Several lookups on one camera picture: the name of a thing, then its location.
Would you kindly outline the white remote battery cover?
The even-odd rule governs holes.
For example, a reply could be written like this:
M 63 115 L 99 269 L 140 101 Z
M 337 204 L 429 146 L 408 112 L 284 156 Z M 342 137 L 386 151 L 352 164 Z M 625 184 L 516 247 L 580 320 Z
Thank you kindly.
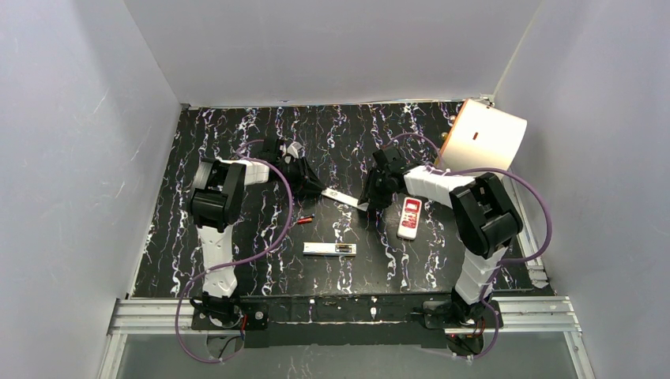
M 321 192 L 321 195 L 344 205 L 354 207 L 362 212 L 366 212 L 368 208 L 368 203 L 359 204 L 358 199 L 336 189 L 326 188 Z

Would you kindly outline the red and white remote control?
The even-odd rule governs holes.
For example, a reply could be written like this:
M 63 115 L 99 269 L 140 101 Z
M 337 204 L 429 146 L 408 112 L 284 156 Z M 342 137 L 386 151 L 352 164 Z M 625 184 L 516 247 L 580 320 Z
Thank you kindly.
M 404 199 L 399 224 L 397 228 L 397 237 L 412 241 L 416 238 L 420 223 L 420 214 L 423 202 L 413 197 Z

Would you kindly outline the long white remote control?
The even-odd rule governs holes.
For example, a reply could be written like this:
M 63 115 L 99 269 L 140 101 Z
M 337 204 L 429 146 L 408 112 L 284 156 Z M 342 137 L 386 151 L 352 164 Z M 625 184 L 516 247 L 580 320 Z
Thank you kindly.
M 326 243 L 326 242 L 305 242 L 303 244 L 303 254 L 309 256 L 320 257 L 354 257 L 357 253 L 355 248 L 354 253 L 339 254 L 334 251 L 336 244 L 350 244 L 350 243 Z

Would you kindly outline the black AAA battery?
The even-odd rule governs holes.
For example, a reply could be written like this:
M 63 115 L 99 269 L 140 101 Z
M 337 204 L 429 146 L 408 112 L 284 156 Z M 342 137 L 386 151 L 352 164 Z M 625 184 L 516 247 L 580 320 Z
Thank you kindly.
M 334 251 L 339 254 L 354 253 L 356 246 L 351 244 L 336 244 Z

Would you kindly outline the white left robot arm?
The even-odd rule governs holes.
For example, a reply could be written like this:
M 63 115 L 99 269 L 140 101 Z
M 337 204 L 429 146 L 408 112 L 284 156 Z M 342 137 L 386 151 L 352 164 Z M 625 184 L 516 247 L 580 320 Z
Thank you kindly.
M 305 148 L 297 141 L 276 137 L 260 141 L 256 156 L 235 160 L 203 159 L 190 191 L 188 212 L 201 241 L 205 272 L 200 300 L 192 305 L 226 305 L 237 288 L 233 262 L 233 227 L 241 215 L 248 186 L 279 181 L 288 194 L 288 210 L 293 213 L 293 197 L 318 196 L 325 184 L 311 169 Z

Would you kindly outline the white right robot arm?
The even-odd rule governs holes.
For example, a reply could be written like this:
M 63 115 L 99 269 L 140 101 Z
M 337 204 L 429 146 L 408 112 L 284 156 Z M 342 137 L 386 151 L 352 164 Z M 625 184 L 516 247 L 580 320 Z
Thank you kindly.
M 460 321 L 483 313 L 495 270 L 523 229 L 500 179 L 506 171 L 495 167 L 441 170 L 412 163 L 397 148 L 379 149 L 373 159 L 359 202 L 376 211 L 391 206 L 395 194 L 404 193 L 451 208 L 465 257 L 447 309 Z

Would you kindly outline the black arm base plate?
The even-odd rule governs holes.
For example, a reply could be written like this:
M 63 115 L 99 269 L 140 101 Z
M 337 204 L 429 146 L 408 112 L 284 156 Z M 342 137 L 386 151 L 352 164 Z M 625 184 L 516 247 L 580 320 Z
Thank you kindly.
M 499 304 L 460 306 L 447 293 L 245 295 L 189 300 L 194 331 L 232 330 L 249 348 L 344 345 L 454 345 L 479 351 L 504 323 Z

